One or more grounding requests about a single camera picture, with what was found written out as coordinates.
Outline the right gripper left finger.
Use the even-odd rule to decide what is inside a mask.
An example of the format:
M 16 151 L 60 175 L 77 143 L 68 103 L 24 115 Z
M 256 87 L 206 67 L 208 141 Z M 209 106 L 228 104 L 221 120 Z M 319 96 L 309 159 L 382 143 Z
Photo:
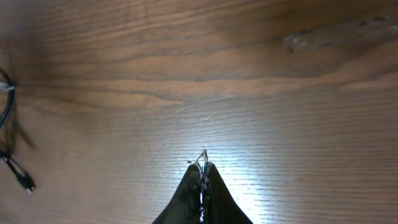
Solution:
M 201 178 L 196 165 L 189 165 L 170 202 L 152 224 L 197 224 L 201 216 Z

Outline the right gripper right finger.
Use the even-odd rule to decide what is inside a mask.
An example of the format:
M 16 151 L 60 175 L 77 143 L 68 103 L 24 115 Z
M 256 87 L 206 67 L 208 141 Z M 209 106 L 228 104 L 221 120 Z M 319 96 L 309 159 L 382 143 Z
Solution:
M 234 201 L 214 163 L 207 162 L 203 174 L 204 223 L 252 224 Z

